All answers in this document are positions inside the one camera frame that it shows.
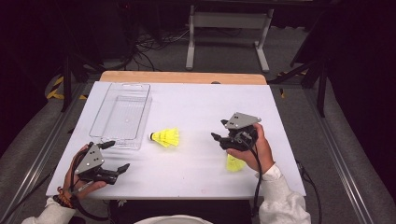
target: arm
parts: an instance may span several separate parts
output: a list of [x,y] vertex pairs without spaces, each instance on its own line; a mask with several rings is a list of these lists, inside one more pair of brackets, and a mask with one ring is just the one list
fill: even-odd
[[311,223],[303,195],[290,190],[285,176],[275,164],[262,176],[262,193],[264,202],[259,212],[262,224]]
[[[259,136],[256,147],[253,148],[259,156],[262,165],[262,192],[264,202],[260,207],[261,223],[311,223],[311,216],[305,212],[304,197],[291,191],[285,177],[275,165],[272,151],[264,130],[260,124],[254,124]],[[227,153],[243,160],[247,165],[259,172],[259,165],[251,151],[227,149]]]
[[[40,224],[46,224],[46,223],[68,223],[69,220],[72,218],[72,216],[76,213],[76,210],[70,206],[70,198],[72,197],[71,192],[69,192],[69,188],[71,186],[70,183],[70,177],[72,174],[72,163],[70,164],[70,168],[67,171],[65,177],[64,177],[64,188],[63,189],[58,189],[59,195],[57,195],[57,202],[53,200],[53,198],[48,198],[47,199],[47,204],[45,206],[44,211],[41,213],[39,217],[29,217],[26,218],[22,224],[29,224],[29,223],[40,223]],[[86,185],[87,183],[84,181],[79,181],[78,176],[74,175],[74,180],[75,180],[75,188],[79,189],[82,186]],[[90,184],[87,188],[84,190],[78,192],[76,196],[78,197],[79,200],[84,199],[89,193],[101,189],[106,185],[106,182],[104,181],[97,181],[92,184]]]

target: shuttlecock cork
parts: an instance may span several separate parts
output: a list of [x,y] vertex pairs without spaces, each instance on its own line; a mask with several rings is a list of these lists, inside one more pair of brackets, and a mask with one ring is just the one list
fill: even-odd
[[163,147],[178,146],[178,129],[165,129],[157,133],[151,133],[149,139],[159,143]]

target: white metal stand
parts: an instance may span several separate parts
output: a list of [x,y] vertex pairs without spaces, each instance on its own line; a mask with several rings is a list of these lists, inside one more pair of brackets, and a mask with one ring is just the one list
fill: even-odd
[[266,14],[243,14],[243,13],[217,13],[217,12],[195,12],[194,6],[190,9],[190,43],[187,52],[186,69],[192,70],[194,64],[194,28],[195,27],[218,27],[218,28],[242,28],[261,29],[261,38],[255,41],[254,46],[259,57],[260,65],[264,73],[269,72],[268,62],[265,59],[262,47],[268,29],[271,25],[274,10],[270,9]]

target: metal frame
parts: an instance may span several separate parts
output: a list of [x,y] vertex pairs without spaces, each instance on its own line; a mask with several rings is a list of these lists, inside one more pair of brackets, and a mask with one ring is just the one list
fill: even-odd
[[[2,219],[5,218],[5,215],[17,203],[19,203],[21,201],[21,199],[25,195],[27,195],[32,190],[32,188],[35,186],[35,182],[40,177],[40,174],[41,174],[42,170],[44,169],[44,166],[45,166],[48,158],[50,157],[50,154],[51,154],[53,148],[55,147],[55,144],[59,138],[60,131],[61,131],[62,127],[64,126],[64,123],[67,121],[67,119],[70,115],[70,112],[73,110],[73,107],[77,103],[78,97],[82,94],[84,88],[85,88],[85,84],[78,84],[76,86],[76,89],[73,92],[73,98],[74,98],[73,101],[71,101],[70,106],[67,107],[67,109],[63,113],[60,113],[60,116],[57,118],[52,130],[50,131],[48,138],[46,139],[46,142],[44,143],[43,147],[38,152],[34,163],[32,164],[30,170],[27,172],[25,178],[23,179],[17,193],[15,194],[11,203],[9,204]],[[22,209],[22,206],[20,208],[18,208],[14,212],[14,214],[8,218],[8,220],[5,223],[6,224],[14,223],[15,218],[18,216],[21,209]]]
[[219,28],[244,28],[244,29],[261,29],[259,41],[254,42],[257,56],[259,57],[260,66],[264,73],[270,71],[268,62],[265,58],[262,47],[268,30],[271,25],[274,10],[269,9],[266,14],[243,14],[243,13],[216,13],[216,12],[195,12],[195,7],[190,9],[190,43],[187,51],[186,69],[192,70],[194,64],[195,52],[195,27],[219,27]]
[[352,206],[355,209],[355,213],[359,219],[359,222],[374,223],[373,219],[371,218],[370,212],[366,204],[364,203],[363,198],[361,197],[361,193],[358,190],[355,180],[352,177],[352,174],[349,172],[349,169],[347,168],[347,163],[344,161],[341,151],[337,146],[337,143],[335,142],[329,124],[317,110],[314,91],[304,90],[304,93],[309,105],[312,108],[312,111],[315,114],[315,118],[317,119],[319,127],[322,130],[324,136],[326,137],[327,145],[329,146],[330,156],[332,157],[332,161],[337,170],[337,173],[341,177],[341,181],[343,182],[344,188],[346,189],[346,194],[348,195],[349,200],[351,201]]

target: white shirt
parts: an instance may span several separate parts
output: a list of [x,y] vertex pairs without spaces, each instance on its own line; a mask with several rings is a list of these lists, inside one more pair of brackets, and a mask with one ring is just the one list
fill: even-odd
[[[274,164],[262,176],[262,193],[264,202],[260,206],[261,224],[268,223],[311,223],[311,216],[305,211],[304,197],[291,191],[285,176]],[[26,218],[22,224],[67,224],[76,210],[57,204],[52,198],[47,199],[46,208],[39,217]],[[210,224],[199,217],[176,215],[170,217],[151,217],[136,224]]]

